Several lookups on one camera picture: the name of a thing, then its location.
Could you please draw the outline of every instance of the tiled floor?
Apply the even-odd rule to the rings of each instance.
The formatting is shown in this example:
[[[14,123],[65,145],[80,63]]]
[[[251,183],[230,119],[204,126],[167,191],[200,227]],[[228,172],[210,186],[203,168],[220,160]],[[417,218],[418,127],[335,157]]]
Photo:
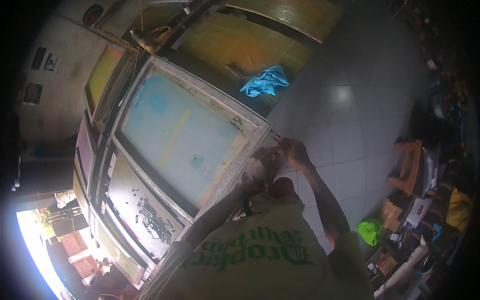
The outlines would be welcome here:
[[[275,132],[305,144],[352,230],[392,191],[385,180],[398,158],[393,143],[405,132],[426,74],[406,24],[390,22],[385,9],[353,2],[267,118]],[[294,180],[305,219],[331,252],[305,177],[286,164],[280,172]],[[361,243],[366,258],[372,247]]]

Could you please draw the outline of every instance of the green cloth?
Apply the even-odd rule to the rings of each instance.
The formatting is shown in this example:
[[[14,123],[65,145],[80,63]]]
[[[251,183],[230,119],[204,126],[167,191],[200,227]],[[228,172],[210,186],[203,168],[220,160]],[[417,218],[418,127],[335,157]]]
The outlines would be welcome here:
[[[357,225],[357,230],[361,237],[371,246],[377,244],[377,237],[380,235],[380,228],[382,224],[375,219],[361,221]]]

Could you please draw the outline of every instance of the blue cloth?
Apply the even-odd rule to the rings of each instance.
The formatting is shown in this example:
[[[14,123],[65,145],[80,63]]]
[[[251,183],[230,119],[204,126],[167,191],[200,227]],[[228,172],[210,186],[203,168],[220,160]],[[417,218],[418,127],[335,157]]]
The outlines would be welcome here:
[[[261,76],[255,76],[240,89],[247,96],[257,97],[260,94],[276,95],[280,86],[288,86],[288,80],[279,65],[263,70]]]

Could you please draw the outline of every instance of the light green t-shirt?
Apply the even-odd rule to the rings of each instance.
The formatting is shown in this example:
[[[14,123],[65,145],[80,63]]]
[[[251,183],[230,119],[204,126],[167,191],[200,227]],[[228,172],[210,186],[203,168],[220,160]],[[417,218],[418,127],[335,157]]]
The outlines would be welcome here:
[[[174,242],[141,300],[373,299],[357,233],[326,255],[295,205],[227,222],[197,248]]]

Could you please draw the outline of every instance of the hand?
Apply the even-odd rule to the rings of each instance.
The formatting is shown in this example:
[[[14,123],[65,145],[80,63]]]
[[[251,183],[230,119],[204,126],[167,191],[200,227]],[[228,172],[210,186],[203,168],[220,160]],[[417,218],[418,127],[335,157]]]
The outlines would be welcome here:
[[[302,142],[289,138],[280,138],[278,139],[278,145],[283,148],[285,157],[292,167],[304,172],[306,168],[312,165],[307,149]]]
[[[261,147],[248,158],[245,172],[242,174],[242,182],[257,189],[268,187],[273,182],[276,170],[279,165],[279,146],[264,148]]]

